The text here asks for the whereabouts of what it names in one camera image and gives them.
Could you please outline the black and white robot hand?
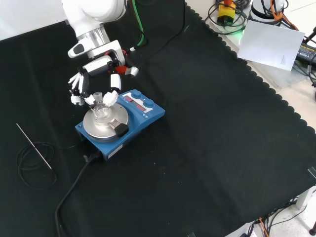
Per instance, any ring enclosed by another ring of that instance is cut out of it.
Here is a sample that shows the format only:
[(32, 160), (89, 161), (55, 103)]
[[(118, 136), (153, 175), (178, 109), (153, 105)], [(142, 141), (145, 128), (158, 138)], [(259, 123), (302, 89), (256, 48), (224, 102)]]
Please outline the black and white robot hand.
[(109, 55), (102, 56), (84, 65), (68, 81), (68, 85), (71, 87), (71, 103), (79, 106), (87, 103), (89, 106), (94, 107), (97, 103), (96, 99), (92, 94), (87, 93), (89, 79), (102, 72), (108, 72), (110, 75), (111, 91), (103, 96), (101, 102), (108, 107), (114, 105), (121, 90), (121, 78), (116, 70), (116, 66), (118, 65), (119, 62), (117, 60), (113, 61)]

